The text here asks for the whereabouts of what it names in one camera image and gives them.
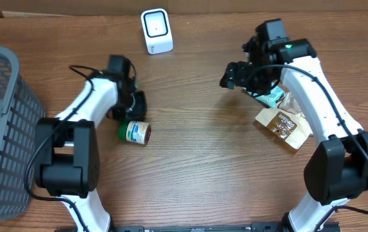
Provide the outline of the teal snack packet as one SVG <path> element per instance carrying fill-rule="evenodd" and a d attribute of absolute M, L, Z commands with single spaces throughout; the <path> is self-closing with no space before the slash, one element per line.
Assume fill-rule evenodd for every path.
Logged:
<path fill-rule="evenodd" d="M 247 94 L 267 107 L 274 108 L 277 106 L 277 102 L 281 100 L 286 93 L 281 87 L 275 86 L 275 84 L 272 84 L 272 87 L 273 89 L 267 95 L 258 96 L 257 93 L 251 92 L 247 92 Z"/>

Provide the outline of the green lid white jar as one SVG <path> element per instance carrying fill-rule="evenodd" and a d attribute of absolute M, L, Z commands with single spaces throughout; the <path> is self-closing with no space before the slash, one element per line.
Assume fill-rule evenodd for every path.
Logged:
<path fill-rule="evenodd" d="M 151 135 L 151 125 L 142 121 L 124 122 L 119 126 L 120 140 L 147 145 Z"/>

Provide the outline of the beige brown bag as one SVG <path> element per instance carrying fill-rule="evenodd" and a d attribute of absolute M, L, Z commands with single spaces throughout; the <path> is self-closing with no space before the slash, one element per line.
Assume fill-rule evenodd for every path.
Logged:
<path fill-rule="evenodd" d="M 274 108 L 264 108 L 255 120 L 295 150 L 298 150 L 313 134 L 301 107 L 291 92 L 287 93 Z"/>

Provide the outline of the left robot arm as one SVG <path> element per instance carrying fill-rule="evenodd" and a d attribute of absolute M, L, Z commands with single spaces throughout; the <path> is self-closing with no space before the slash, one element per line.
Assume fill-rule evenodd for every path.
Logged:
<path fill-rule="evenodd" d="M 96 129 L 103 118 L 119 121 L 119 138 L 146 145 L 146 97 L 137 89 L 137 72 L 123 55 L 111 55 L 103 70 L 69 67 L 86 79 L 82 92 L 55 117 L 35 128 L 35 153 L 26 168 L 24 188 L 34 199 L 62 202 L 74 231 L 115 231 L 97 192 L 100 159 Z"/>

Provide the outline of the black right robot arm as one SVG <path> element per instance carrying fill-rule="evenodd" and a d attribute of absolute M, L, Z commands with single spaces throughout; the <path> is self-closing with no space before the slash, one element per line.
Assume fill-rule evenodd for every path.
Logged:
<path fill-rule="evenodd" d="M 307 191 L 279 222 L 254 222 L 253 231 L 338 231 L 337 211 L 368 191 L 368 131 L 344 108 L 307 39 L 292 40 L 280 19 L 263 22 L 243 45 L 248 60 L 231 62 L 223 88 L 243 87 L 254 96 L 279 84 L 296 98 L 313 132 L 316 150 L 304 168 Z"/>

